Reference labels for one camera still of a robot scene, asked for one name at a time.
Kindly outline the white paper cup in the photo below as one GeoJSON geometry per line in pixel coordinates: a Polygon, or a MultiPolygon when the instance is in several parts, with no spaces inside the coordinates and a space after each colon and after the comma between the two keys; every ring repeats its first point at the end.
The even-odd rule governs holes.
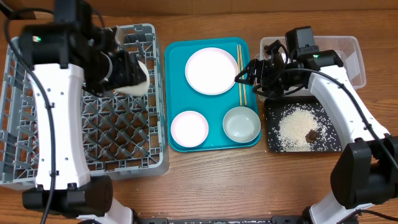
{"type": "Polygon", "coordinates": [[[144,72],[144,75],[146,76],[146,81],[135,85],[135,86],[125,86],[121,88],[116,88],[114,91],[119,92],[119,93],[124,93],[125,95],[131,95],[131,96],[143,96],[147,93],[150,85],[150,76],[148,69],[144,63],[141,61],[138,61],[138,64],[141,68],[141,70],[144,72]]]}

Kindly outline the grey bowl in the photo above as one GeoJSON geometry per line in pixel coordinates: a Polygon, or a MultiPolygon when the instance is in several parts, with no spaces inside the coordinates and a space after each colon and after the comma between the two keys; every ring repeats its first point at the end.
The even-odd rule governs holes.
{"type": "Polygon", "coordinates": [[[254,110],[244,106],[237,106],[225,114],[223,131],[234,142],[251,142],[261,132],[261,120],[254,110]]]}

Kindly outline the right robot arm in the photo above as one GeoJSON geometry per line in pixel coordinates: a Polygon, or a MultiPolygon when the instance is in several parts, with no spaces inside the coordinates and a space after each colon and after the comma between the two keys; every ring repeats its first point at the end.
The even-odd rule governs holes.
{"type": "Polygon", "coordinates": [[[285,42],[275,41],[265,51],[267,59],[251,60],[235,80],[268,99],[308,89],[343,146],[331,172],[331,192],[307,207],[297,223],[357,223],[374,205],[396,198],[397,138],[361,101],[338,54],[320,50],[309,26],[286,32],[285,42]]]}

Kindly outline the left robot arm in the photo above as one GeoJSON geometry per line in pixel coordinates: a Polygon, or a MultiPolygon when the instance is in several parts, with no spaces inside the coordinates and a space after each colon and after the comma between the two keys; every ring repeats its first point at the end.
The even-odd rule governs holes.
{"type": "Polygon", "coordinates": [[[83,223],[134,223],[135,211],[113,197],[111,178],[90,175],[81,94],[116,90],[142,96],[149,72],[122,49],[121,29],[95,26],[92,13],[85,1],[57,1],[52,23],[26,26],[19,36],[14,52],[32,84],[39,138],[35,186],[22,194],[22,203],[83,223]]]}

